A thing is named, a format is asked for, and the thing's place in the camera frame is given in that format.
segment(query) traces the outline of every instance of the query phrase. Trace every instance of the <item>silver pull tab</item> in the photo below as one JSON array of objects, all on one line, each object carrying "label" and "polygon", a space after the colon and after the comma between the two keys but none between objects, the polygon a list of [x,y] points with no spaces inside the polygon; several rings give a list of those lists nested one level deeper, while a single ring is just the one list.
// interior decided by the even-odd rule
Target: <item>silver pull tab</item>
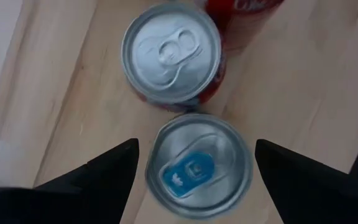
[{"label": "silver pull tab", "polygon": [[178,65],[193,56],[199,47],[195,32],[179,28],[159,45],[158,59],[164,65]]}]

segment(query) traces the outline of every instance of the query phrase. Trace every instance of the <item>wooden floor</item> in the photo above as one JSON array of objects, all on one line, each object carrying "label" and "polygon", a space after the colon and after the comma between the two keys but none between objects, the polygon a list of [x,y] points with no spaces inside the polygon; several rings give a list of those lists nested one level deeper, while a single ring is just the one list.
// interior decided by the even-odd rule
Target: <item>wooden floor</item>
[{"label": "wooden floor", "polygon": [[[0,0],[0,185],[32,187],[129,138],[137,176],[121,223],[193,223],[146,190],[158,129],[177,114],[139,101],[121,68],[124,32],[163,0]],[[204,110],[253,151],[265,138],[348,172],[358,153],[358,1],[285,0]],[[232,212],[208,223],[281,223],[254,164]]]}]

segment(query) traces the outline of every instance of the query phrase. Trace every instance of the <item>can top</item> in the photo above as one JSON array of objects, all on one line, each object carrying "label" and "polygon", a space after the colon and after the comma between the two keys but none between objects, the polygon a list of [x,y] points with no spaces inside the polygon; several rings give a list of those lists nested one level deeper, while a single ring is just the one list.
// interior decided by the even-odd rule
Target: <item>can top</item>
[{"label": "can top", "polygon": [[145,174],[164,207],[205,219],[240,201],[252,180],[252,158],[232,126],[212,115],[186,114],[160,130]]},{"label": "can top", "polygon": [[213,79],[221,58],[212,19],[199,9],[172,2],[151,7],[135,19],[121,50],[132,86],[160,103],[192,99]]}]

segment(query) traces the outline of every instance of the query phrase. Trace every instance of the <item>blue pull tab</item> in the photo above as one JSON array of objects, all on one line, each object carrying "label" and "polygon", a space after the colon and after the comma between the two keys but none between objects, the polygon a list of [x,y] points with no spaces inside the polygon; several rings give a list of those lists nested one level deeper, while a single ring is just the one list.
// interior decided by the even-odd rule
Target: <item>blue pull tab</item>
[{"label": "blue pull tab", "polygon": [[167,167],[162,180],[171,192],[182,197],[194,188],[210,180],[215,165],[209,154],[194,152],[171,167]]}]

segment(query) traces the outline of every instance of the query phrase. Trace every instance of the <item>can lid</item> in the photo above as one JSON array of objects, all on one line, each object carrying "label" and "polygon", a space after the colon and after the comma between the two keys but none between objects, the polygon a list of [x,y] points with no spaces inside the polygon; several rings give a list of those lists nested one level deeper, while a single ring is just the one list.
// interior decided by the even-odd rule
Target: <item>can lid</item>
[{"label": "can lid", "polygon": [[207,114],[186,114],[158,133],[146,168],[156,199],[194,219],[237,204],[252,180],[252,157],[238,132]]},{"label": "can lid", "polygon": [[154,6],[129,26],[122,42],[124,71],[136,90],[161,103],[180,103],[213,79],[221,58],[209,16],[180,3]]}]

